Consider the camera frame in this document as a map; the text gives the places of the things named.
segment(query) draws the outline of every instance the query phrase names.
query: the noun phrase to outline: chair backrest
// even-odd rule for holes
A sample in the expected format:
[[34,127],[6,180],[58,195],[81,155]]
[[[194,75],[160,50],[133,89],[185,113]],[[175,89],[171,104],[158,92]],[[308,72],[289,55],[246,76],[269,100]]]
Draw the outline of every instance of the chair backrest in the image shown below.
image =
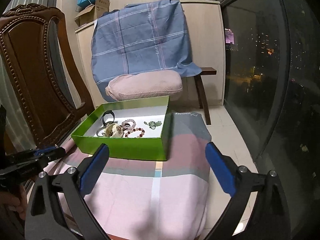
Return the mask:
[[[51,20],[57,25],[63,59],[81,98],[78,109],[61,92],[51,65],[48,48]],[[94,110],[73,60],[65,17],[59,9],[30,3],[6,11],[0,18],[0,53],[38,147],[57,143],[81,117]]]

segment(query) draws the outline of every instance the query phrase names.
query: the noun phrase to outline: wooden leg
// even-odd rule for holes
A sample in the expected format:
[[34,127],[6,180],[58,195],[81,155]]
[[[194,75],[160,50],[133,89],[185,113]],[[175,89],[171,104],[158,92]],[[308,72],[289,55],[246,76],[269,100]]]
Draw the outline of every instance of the wooden leg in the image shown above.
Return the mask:
[[200,106],[200,109],[202,109],[203,106],[202,106],[202,101],[201,101],[201,95],[200,95],[200,92],[199,92],[199,87],[198,87],[198,83],[197,83],[197,78],[196,77],[197,76],[194,76],[195,83],[196,83],[197,94],[198,94],[199,106]]
[[205,122],[207,125],[211,125],[207,97],[205,96],[205,91],[204,91],[204,87],[203,87],[203,83],[200,75],[195,76],[195,82],[196,82],[197,91],[199,91],[198,92],[199,101],[201,99],[201,102],[203,105]]

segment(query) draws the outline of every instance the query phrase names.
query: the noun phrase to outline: pink pillow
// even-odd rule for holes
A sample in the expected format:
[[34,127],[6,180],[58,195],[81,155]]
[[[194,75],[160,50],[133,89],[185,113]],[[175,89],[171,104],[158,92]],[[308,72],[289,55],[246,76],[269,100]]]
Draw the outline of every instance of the pink pillow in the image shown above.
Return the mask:
[[176,100],[182,94],[182,80],[173,70],[121,75],[109,82],[106,93],[117,101],[159,96]]

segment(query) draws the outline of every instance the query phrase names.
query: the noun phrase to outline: open green box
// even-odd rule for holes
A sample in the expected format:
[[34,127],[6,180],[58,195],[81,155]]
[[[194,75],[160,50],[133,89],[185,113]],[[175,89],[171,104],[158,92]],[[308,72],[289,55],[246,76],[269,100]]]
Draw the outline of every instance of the open green box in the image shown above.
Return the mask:
[[[110,157],[112,158],[166,161],[171,131],[171,112],[168,110],[168,105],[169,96],[105,103],[93,111],[72,133],[71,137],[83,153],[94,154],[98,147],[104,143],[108,145]],[[150,107],[157,106],[161,106],[165,110],[163,125],[159,127],[159,129],[162,129],[160,137],[105,138],[85,135],[90,127],[107,110],[130,109],[134,111],[137,108],[146,107],[150,109]]]

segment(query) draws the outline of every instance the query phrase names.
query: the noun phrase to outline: metal screw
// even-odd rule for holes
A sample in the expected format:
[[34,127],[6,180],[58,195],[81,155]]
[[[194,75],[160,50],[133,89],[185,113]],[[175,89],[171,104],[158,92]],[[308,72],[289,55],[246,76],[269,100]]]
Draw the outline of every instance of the metal screw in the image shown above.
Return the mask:
[[70,167],[70,168],[67,170],[67,172],[68,172],[69,174],[74,174],[74,173],[76,172],[76,168],[75,168],[75,167]]
[[272,177],[276,177],[276,176],[277,176],[276,171],[270,171],[269,173],[270,173],[270,175],[271,175]]
[[239,171],[244,173],[244,172],[247,172],[248,171],[248,168],[246,166],[240,166],[239,167]]
[[39,177],[40,177],[40,178],[43,178],[45,175],[47,175],[47,173],[46,173],[45,171],[41,171],[41,172],[39,173]]

